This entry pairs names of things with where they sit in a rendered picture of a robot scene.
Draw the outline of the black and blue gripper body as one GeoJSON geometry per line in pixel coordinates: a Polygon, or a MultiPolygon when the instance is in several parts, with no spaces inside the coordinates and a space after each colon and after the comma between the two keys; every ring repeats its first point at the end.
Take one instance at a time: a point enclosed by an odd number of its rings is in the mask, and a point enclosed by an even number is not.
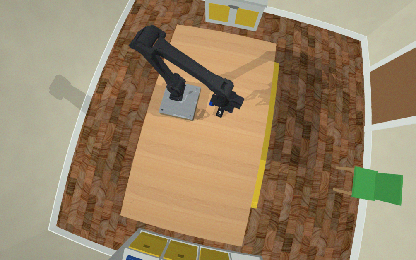
{"type": "Polygon", "coordinates": [[[215,95],[215,94],[213,94],[212,95],[212,97],[211,97],[211,102],[212,102],[212,105],[215,105],[215,106],[218,106],[218,107],[220,107],[221,108],[221,110],[225,110],[225,111],[227,111],[227,112],[230,112],[230,113],[232,113],[233,112],[233,106],[230,106],[229,104],[228,104],[228,102],[227,103],[221,103],[221,102],[219,102],[219,100],[217,100],[217,95],[215,95]]]}

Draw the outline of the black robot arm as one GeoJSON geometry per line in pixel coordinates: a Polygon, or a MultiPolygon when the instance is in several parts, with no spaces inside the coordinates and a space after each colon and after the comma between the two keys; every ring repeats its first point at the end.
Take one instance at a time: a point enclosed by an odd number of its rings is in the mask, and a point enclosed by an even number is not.
{"type": "Polygon", "coordinates": [[[210,72],[208,69],[172,46],[164,39],[165,37],[166,33],[156,26],[147,26],[137,32],[135,38],[129,44],[129,47],[142,54],[163,77],[167,84],[166,88],[171,93],[169,97],[170,100],[182,101],[186,80],[178,73],[173,74],[161,57],[205,84],[209,90],[218,96],[217,100],[219,100],[219,102],[223,104],[228,102],[230,106],[238,109],[241,108],[244,98],[232,91],[232,81],[210,72]],[[155,45],[153,46],[154,43],[155,45]]]}

